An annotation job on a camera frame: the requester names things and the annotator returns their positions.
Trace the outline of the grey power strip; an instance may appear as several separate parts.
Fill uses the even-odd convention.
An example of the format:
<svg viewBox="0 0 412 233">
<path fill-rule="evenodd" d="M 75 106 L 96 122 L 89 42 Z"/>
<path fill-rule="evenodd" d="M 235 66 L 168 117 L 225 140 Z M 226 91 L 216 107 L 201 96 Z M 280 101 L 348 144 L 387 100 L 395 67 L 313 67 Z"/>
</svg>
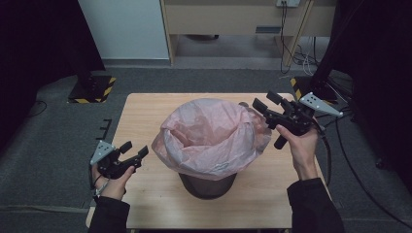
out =
<svg viewBox="0 0 412 233">
<path fill-rule="evenodd" d="M 277 7 L 288 7 L 288 8 L 297 8 L 300 4 L 300 0 L 277 0 Z"/>
</svg>

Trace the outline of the pink plastic bag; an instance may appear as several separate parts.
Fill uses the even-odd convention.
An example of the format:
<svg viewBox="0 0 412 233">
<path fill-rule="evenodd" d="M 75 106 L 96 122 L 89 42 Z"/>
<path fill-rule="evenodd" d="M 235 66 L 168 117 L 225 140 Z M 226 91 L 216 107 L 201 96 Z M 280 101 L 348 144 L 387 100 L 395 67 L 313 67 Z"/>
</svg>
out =
<svg viewBox="0 0 412 233">
<path fill-rule="evenodd" d="M 219 181 L 246 169 L 264 152 L 271 136 L 257 111 L 223 99 L 201 98 L 167 117 L 152 149 L 180 174 Z"/>
</svg>

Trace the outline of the black striped stand base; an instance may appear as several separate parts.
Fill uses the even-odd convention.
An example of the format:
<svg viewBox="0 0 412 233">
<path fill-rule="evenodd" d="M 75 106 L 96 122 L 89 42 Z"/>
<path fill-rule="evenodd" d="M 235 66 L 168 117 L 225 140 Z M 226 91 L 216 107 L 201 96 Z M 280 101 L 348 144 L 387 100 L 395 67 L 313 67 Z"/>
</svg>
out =
<svg viewBox="0 0 412 233">
<path fill-rule="evenodd" d="M 68 96 L 69 103 L 104 103 L 112 91 L 116 78 L 93 76 L 92 82 L 77 81 Z"/>
<path fill-rule="evenodd" d="M 309 76 L 297 76 L 291 78 L 291 85 L 297 99 L 312 92 L 328 104 L 337 103 L 335 92 L 325 82 L 313 82 L 312 78 Z"/>
</svg>

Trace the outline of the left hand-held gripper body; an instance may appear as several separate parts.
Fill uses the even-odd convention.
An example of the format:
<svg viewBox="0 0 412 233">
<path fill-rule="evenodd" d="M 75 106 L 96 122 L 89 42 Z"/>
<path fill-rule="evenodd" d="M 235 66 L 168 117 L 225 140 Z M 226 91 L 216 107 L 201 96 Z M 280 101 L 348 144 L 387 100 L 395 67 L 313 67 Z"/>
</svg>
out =
<svg viewBox="0 0 412 233">
<path fill-rule="evenodd" d="M 96 164 L 101 175 L 115 180 L 120 178 L 130 166 L 135 167 L 132 164 L 132 158 L 120 161 L 120 155 L 119 149 L 114 145 L 100 140 L 89 161 L 89 165 Z"/>
</svg>

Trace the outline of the black floor tape marks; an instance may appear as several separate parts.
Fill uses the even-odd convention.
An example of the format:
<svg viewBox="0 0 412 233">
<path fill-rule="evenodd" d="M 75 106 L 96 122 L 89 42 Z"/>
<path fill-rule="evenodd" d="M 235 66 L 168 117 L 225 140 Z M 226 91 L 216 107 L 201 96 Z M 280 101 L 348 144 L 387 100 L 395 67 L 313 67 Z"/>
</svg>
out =
<svg viewBox="0 0 412 233">
<path fill-rule="evenodd" d="M 105 122 L 105 125 L 99 128 L 99 130 L 102 132 L 102 135 L 97 137 L 97 140 L 105 140 L 107 138 L 107 134 L 112 124 L 112 120 L 110 118 L 104 118 L 103 121 Z"/>
</svg>

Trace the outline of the light wooden desk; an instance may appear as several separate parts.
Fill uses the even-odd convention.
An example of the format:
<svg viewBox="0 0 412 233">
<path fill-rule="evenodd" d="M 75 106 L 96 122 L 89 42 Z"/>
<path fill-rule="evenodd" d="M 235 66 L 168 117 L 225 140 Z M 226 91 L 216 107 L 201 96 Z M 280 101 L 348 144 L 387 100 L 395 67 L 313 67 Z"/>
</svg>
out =
<svg viewBox="0 0 412 233">
<path fill-rule="evenodd" d="M 159 0 L 173 58 L 180 35 L 272 34 L 283 64 L 302 37 L 328 37 L 337 0 L 300 0 L 297 8 L 277 7 L 277 0 Z"/>
</svg>

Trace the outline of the black mesh waste bin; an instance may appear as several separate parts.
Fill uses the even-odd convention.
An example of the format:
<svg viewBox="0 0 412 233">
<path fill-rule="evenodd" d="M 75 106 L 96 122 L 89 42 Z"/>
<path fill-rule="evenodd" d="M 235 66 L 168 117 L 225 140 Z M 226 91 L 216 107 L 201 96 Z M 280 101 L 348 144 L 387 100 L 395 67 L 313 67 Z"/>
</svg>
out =
<svg viewBox="0 0 412 233">
<path fill-rule="evenodd" d="M 179 177 L 189 194 L 198 199 L 213 200 L 229 192 L 236 179 L 236 174 L 218 181 L 199 179 L 185 174 L 180 174 Z"/>
</svg>

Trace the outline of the person's left hand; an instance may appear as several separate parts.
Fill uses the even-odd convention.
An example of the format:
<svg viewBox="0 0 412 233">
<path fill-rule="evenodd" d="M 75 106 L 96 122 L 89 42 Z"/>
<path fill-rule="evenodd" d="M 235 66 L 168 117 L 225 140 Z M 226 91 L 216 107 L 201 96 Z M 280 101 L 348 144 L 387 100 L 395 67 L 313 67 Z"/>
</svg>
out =
<svg viewBox="0 0 412 233">
<path fill-rule="evenodd" d="M 92 184 L 97 190 L 99 190 L 99 194 L 101 197 L 108 197 L 116 200 L 121 200 L 125 193 L 126 183 L 133 175 L 134 170 L 135 168 L 133 166 L 130 166 L 120 178 L 110 180 L 103 177 L 99 173 L 97 165 L 94 164 L 91 167 Z"/>
</svg>

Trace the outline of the black curtain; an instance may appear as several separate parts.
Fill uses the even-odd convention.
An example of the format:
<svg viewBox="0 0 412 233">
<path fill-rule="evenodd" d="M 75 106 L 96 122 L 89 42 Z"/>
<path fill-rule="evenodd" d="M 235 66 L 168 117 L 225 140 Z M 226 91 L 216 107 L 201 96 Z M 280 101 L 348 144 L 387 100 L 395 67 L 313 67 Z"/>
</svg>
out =
<svg viewBox="0 0 412 233">
<path fill-rule="evenodd" d="M 412 191 L 412 0 L 338 0 L 335 68 L 354 82 L 359 125 Z"/>
<path fill-rule="evenodd" d="M 0 150 L 40 87 L 76 74 L 71 58 L 104 68 L 79 0 L 0 0 Z"/>
</svg>

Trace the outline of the black metal stand pole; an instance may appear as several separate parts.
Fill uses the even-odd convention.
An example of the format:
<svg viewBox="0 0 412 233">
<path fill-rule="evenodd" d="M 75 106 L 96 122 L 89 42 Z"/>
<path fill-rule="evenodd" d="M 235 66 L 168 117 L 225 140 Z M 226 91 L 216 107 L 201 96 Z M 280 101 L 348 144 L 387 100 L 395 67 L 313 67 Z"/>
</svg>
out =
<svg viewBox="0 0 412 233">
<path fill-rule="evenodd" d="M 337 0 L 330 41 L 326 53 L 312 77 L 313 82 L 327 83 L 327 77 L 341 52 L 340 43 L 344 37 L 344 31 L 361 3 L 362 0 Z"/>
</svg>

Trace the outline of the person's right hand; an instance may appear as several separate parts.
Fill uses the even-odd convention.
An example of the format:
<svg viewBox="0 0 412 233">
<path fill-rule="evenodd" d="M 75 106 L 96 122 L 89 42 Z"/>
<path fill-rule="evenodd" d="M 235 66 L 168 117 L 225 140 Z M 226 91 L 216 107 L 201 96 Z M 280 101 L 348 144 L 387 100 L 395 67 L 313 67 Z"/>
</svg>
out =
<svg viewBox="0 0 412 233">
<path fill-rule="evenodd" d="M 318 140 L 318 132 L 316 129 L 311 128 L 301 136 L 292 134 L 291 131 L 282 125 L 277 125 L 276 130 L 290 144 L 295 169 L 314 169 L 316 167 L 315 149 Z"/>
</svg>

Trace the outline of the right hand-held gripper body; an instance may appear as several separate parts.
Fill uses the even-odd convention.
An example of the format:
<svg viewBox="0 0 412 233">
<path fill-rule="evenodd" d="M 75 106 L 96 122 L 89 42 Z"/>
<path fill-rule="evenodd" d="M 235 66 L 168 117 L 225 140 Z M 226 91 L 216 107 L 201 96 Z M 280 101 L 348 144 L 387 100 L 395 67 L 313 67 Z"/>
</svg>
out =
<svg viewBox="0 0 412 233">
<path fill-rule="evenodd" d="M 275 129 L 277 125 L 285 126 L 292 134 L 301 136 L 314 125 L 313 115 L 316 111 L 335 117 L 343 116 L 342 112 L 335 110 L 312 92 L 309 92 L 297 102 L 287 100 L 286 109 L 282 114 L 268 109 L 269 116 L 266 118 L 266 124 L 270 129 Z"/>
</svg>

